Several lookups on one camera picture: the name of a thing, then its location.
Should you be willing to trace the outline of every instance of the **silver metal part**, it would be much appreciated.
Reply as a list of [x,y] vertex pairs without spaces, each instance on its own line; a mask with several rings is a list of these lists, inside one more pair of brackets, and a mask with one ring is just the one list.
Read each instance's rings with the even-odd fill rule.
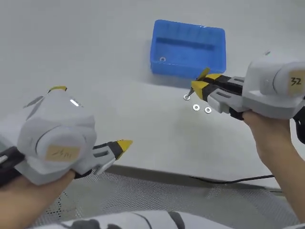
[[193,105],[193,110],[194,111],[199,111],[200,110],[200,106],[198,104],[194,104]]
[[0,165],[1,165],[3,162],[5,162],[7,159],[8,159],[8,156],[6,156],[6,155],[0,156]]
[[206,107],[204,109],[204,112],[206,112],[207,114],[211,113],[212,112],[212,109],[210,107]]
[[166,58],[164,56],[159,58],[159,61],[166,61]]
[[189,101],[189,100],[191,99],[191,97],[190,97],[188,94],[185,94],[185,95],[183,96],[183,99],[184,99],[185,101]]

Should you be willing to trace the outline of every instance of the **black cable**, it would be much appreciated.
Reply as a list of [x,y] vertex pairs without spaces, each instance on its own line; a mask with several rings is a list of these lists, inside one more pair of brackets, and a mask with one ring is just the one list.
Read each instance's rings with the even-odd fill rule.
[[210,183],[210,184],[227,185],[227,184],[235,184],[235,183],[248,181],[248,180],[260,180],[260,179],[266,179],[266,178],[272,178],[272,177],[274,177],[274,175],[266,175],[266,176],[260,176],[260,177],[249,177],[249,178],[243,178],[243,179],[231,180],[231,181],[212,181],[212,180],[199,178],[199,177],[191,177],[191,178],[195,178],[197,180],[200,180],[200,181],[203,181],[203,182],[206,182],[206,183]]

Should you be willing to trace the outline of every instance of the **led light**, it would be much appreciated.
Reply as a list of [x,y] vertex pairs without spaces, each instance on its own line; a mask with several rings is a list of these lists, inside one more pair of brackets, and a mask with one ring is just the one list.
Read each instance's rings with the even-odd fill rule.
[[73,103],[75,106],[79,106],[77,102],[75,102],[73,99],[70,99],[70,102]]

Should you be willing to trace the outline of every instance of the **white sleeve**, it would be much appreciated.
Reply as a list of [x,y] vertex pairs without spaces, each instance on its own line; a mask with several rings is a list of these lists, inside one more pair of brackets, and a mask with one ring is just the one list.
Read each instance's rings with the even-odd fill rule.
[[284,229],[305,229],[305,223],[295,225],[295,226],[291,226],[291,227],[287,227],[287,228],[284,228]]
[[208,219],[183,212],[137,211],[52,224],[37,229],[231,229]]

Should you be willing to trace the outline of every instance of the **human hand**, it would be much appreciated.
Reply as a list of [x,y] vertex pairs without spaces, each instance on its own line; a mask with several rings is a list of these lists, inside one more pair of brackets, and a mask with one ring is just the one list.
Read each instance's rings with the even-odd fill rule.
[[24,229],[30,226],[40,214],[74,179],[69,171],[61,179],[37,186],[20,176],[0,188],[0,228]]
[[258,155],[264,164],[281,152],[294,152],[289,120],[272,119],[254,112],[244,112],[244,122],[250,127]]

